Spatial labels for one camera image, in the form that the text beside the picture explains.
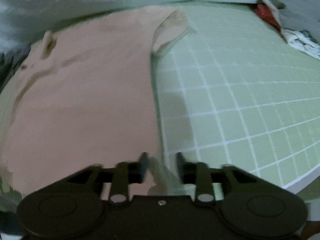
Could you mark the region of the beige shirt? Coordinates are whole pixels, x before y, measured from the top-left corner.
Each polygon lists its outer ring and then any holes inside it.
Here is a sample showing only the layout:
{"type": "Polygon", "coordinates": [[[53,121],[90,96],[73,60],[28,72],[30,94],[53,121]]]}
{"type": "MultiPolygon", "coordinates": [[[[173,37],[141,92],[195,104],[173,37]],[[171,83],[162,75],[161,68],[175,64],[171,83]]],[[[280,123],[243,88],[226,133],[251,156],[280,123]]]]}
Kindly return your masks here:
{"type": "Polygon", "coordinates": [[[26,195],[88,166],[112,167],[143,152],[151,170],[132,192],[161,190],[151,57],[187,25],[177,8],[149,6],[47,32],[17,74],[1,143],[3,190],[26,195]]]}

